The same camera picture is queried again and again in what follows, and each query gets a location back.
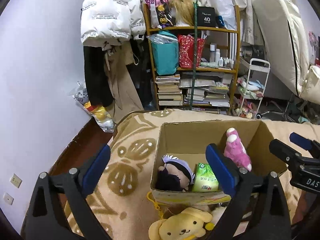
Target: tissue package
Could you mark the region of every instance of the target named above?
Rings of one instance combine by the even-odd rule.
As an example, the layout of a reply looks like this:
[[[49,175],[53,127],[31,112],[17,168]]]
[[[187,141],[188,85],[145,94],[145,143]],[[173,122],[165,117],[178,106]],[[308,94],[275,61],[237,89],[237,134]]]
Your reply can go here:
[[[208,191],[219,191],[218,180],[212,172],[209,164],[199,163],[195,183],[192,187],[193,192],[208,192]]]

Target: pink bag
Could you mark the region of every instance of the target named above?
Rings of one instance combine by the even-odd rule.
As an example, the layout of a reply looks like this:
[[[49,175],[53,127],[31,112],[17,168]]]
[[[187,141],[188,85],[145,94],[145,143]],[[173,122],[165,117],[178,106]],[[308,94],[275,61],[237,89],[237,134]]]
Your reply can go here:
[[[178,35],[179,65],[181,68],[192,68],[194,58],[194,37],[191,35]],[[196,67],[199,67],[205,39],[198,38],[198,51]]]

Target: electrical outlet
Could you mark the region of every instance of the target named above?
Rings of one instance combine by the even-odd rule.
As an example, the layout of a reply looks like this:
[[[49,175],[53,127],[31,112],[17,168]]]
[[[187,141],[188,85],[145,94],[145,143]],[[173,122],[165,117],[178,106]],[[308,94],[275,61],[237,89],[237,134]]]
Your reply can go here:
[[[13,174],[12,178],[10,179],[10,182],[15,185],[17,188],[20,187],[22,179],[20,179],[16,174]]]
[[[4,199],[4,201],[5,201],[7,204],[9,204],[9,205],[12,205],[13,200],[14,200],[14,198],[11,197],[8,193],[4,193],[3,199]]]

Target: white wall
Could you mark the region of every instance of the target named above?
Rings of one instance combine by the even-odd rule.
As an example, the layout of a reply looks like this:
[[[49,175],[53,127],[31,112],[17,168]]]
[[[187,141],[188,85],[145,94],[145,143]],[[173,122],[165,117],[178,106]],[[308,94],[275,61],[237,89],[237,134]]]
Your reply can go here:
[[[0,16],[0,207],[18,232],[37,176],[89,120],[67,96],[84,80],[82,1],[10,0]]]
[[[303,25],[308,38],[310,62],[314,64],[316,57],[315,55],[312,57],[312,47],[309,42],[309,32],[314,32],[318,40],[318,36],[320,36],[320,20],[308,0],[296,0],[296,3],[299,7]]]

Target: purple hair plush doll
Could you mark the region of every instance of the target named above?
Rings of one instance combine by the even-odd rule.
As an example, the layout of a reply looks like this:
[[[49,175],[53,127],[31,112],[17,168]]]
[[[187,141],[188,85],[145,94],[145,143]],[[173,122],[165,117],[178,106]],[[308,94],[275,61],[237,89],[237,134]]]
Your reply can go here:
[[[162,160],[164,165],[158,169],[156,189],[164,191],[188,190],[188,186],[193,184],[195,177],[188,163],[172,155],[165,155]]]

